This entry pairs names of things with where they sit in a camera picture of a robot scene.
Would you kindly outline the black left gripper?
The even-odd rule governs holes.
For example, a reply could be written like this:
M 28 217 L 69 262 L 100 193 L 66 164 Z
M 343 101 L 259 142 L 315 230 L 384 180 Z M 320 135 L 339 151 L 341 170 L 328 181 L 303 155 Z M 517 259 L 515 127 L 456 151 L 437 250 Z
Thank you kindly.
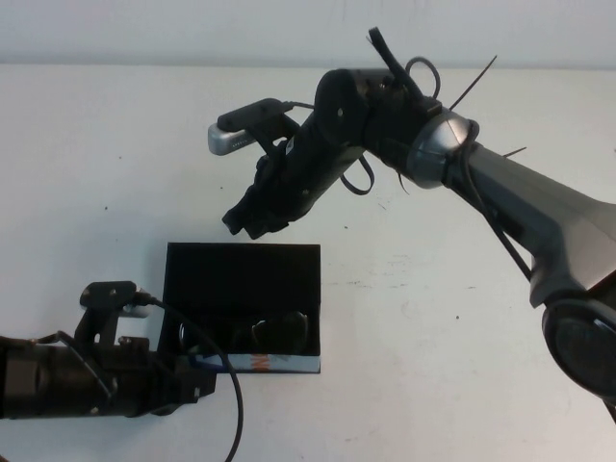
M 146 338 L 122 336 L 113 353 L 114 416 L 165 417 L 216 390 L 217 373 L 196 357 L 151 351 Z M 176 376 L 184 387 L 177 389 Z

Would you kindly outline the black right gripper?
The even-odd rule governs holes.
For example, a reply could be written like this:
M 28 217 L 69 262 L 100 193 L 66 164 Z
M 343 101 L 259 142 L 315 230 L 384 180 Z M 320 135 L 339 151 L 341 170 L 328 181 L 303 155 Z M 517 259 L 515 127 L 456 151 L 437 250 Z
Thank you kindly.
M 313 207 L 313 195 L 294 180 L 285 179 L 284 168 L 274 161 L 257 163 L 253 184 L 243 204 L 228 210 L 222 222 L 236 236 L 246 231 L 251 240 L 277 233 L 303 218 Z

